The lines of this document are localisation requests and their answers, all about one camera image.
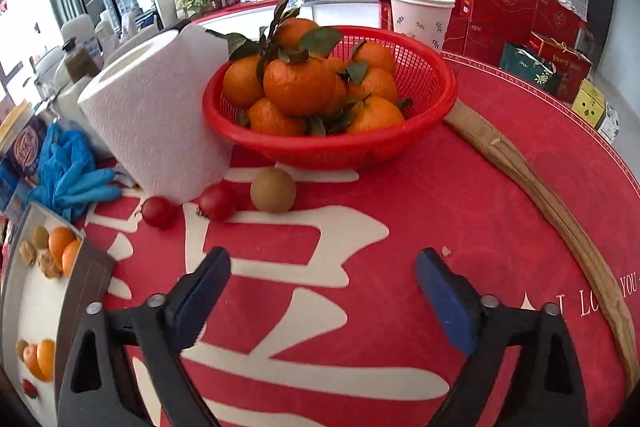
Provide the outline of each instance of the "metal bolt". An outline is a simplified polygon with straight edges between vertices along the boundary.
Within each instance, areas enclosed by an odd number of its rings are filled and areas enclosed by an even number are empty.
[[[166,300],[166,297],[163,294],[156,293],[155,295],[151,295],[146,300],[146,305],[149,306],[150,308],[159,308],[164,304],[165,300]]]
[[[498,301],[498,298],[494,295],[483,295],[480,298],[480,303],[485,308],[497,308],[500,306],[500,301]]]
[[[86,307],[86,312],[89,315],[95,315],[102,311],[102,303],[101,302],[92,302]]]
[[[543,307],[542,310],[548,314],[548,315],[553,315],[554,317],[556,317],[556,315],[560,314],[560,308],[558,308],[558,306],[556,304],[554,304],[553,302],[548,302],[546,303]]]

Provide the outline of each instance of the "green gift bag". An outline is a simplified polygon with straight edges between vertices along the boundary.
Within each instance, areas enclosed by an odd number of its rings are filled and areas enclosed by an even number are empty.
[[[562,81],[562,73],[556,71],[555,65],[521,44],[504,45],[500,69],[554,96]]]

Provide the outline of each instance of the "orange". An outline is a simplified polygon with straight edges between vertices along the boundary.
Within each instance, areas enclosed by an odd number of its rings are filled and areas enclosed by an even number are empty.
[[[369,94],[381,96],[391,103],[398,103],[398,87],[393,77],[380,68],[369,68],[359,86],[349,82],[349,96],[357,102]]]
[[[287,116],[324,111],[335,92],[335,73],[324,58],[287,64],[279,58],[264,71],[264,93]]]
[[[78,251],[80,250],[80,244],[80,240],[76,239],[74,242],[66,245],[65,251],[62,254],[62,270],[65,273],[65,277],[71,277],[71,271],[74,269],[76,257],[78,257]]]
[[[46,340],[38,344],[37,358],[38,366],[44,375],[44,381],[53,381],[53,362],[56,352],[56,343]]]
[[[394,54],[389,48],[385,48],[377,42],[365,42],[358,48],[352,60],[354,62],[364,60],[370,68],[380,68],[391,76],[396,74]]]
[[[340,111],[344,103],[347,101],[347,95],[347,86],[344,85],[344,80],[336,74],[334,97],[324,108],[324,113],[333,114]]]
[[[280,47],[297,48],[300,45],[300,39],[304,37],[308,31],[319,27],[320,26],[309,19],[287,19],[276,30],[273,39]]]
[[[24,348],[23,353],[24,365],[27,366],[29,372],[38,380],[47,381],[40,366],[38,365],[38,346],[30,344]]]
[[[69,243],[76,240],[76,234],[69,227],[57,227],[49,234],[49,250],[56,267],[62,271],[62,254]]]
[[[306,122],[284,116],[268,98],[258,100],[247,113],[249,127],[262,134],[279,136],[302,136],[306,133]]]
[[[355,105],[351,112],[355,118],[347,127],[347,134],[373,131],[404,122],[398,107],[380,96],[371,96]]]
[[[329,57],[326,61],[336,73],[344,73],[347,70],[347,66],[338,57]]]
[[[258,61],[260,57],[257,55],[241,58],[226,70],[222,91],[233,105],[248,109],[264,96],[255,71]]]

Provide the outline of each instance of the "brown strap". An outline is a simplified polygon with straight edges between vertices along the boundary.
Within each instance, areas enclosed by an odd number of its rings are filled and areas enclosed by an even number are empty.
[[[627,394],[638,383],[636,330],[618,282],[575,217],[556,194],[533,172],[524,156],[500,131],[458,100],[445,122],[479,153],[524,190],[566,243],[596,294],[625,369]]]

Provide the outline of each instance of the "red cherry tomato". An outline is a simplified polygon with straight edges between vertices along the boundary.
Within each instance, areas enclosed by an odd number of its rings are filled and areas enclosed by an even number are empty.
[[[156,229],[167,228],[177,214],[178,206],[162,196],[153,196],[142,204],[142,219]]]
[[[214,221],[224,221],[238,211],[236,194],[225,183],[216,183],[204,189],[198,201],[198,213]]]
[[[20,387],[22,388],[22,392],[29,398],[35,400],[38,397],[38,390],[29,380],[22,379]]]

